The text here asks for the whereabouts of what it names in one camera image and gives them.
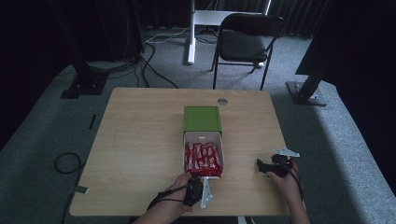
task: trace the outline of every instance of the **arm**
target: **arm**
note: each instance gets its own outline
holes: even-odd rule
[[[186,173],[184,175],[178,176],[175,183],[169,188],[167,188],[165,191],[187,185],[190,178],[191,178],[190,173]],[[183,204],[185,195],[186,195],[186,190],[182,189],[164,197],[165,199],[178,200],[181,202],[160,201],[156,203],[153,207],[151,207],[138,220],[136,220],[134,224],[141,224],[141,223],[169,224],[175,221],[185,212],[192,212],[192,207]]]
[[[293,168],[291,171],[298,176],[297,164],[293,161]],[[309,224],[308,214],[305,211],[305,206],[300,195],[300,190],[297,182],[287,174],[285,177],[279,177],[272,172],[267,172],[267,175],[274,180],[280,194],[285,199],[290,210],[290,220],[292,224]]]

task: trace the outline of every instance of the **box lid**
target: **box lid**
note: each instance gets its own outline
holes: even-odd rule
[[[221,132],[218,106],[184,106],[184,132]]]

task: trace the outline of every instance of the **black chair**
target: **black chair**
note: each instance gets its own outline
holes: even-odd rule
[[[212,68],[215,68],[213,90],[216,88],[218,65],[250,65],[254,72],[259,63],[266,61],[262,77],[262,87],[267,76],[271,61],[274,42],[280,37],[283,29],[283,19],[277,16],[262,14],[234,13],[227,16],[219,28],[219,38],[216,45]],[[219,63],[219,57],[232,63]]]

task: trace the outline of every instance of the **table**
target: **table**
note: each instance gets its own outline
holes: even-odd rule
[[[224,98],[227,105],[219,105]],[[186,216],[287,215],[275,184],[256,165],[285,142],[268,92],[116,88],[70,207],[73,216],[140,216],[183,171],[185,105],[218,105],[224,170],[213,198]]]
[[[271,1],[266,0],[263,14],[267,14]],[[195,25],[221,25],[221,22],[228,15],[235,13],[235,11],[216,11],[216,10],[195,10],[195,0],[191,0],[191,37],[189,47],[188,63],[195,62]]]

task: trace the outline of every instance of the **black device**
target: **black device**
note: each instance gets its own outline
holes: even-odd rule
[[[287,156],[282,156],[279,154],[275,154],[271,157],[272,164],[263,163],[261,160],[257,159],[257,165],[259,166],[259,171],[263,173],[267,173],[268,171],[273,172],[274,174],[284,177],[287,175],[293,164],[291,163],[291,159],[288,159]]]
[[[186,191],[186,196],[184,197],[184,204],[188,206],[193,206],[202,199],[202,193],[204,190],[204,184],[201,182],[199,176],[193,176],[189,182]]]
[[[181,189],[186,189],[186,196],[184,196],[183,201],[179,200],[173,200],[173,199],[165,199],[164,197],[178,191]],[[201,178],[199,176],[194,175],[187,185],[182,186],[177,189],[169,189],[165,192],[159,192],[157,197],[155,197],[152,202],[148,206],[148,210],[154,206],[154,204],[160,202],[160,201],[176,201],[176,202],[183,202],[184,204],[188,206],[193,206],[202,199],[202,194],[204,190],[204,184],[201,181]]]

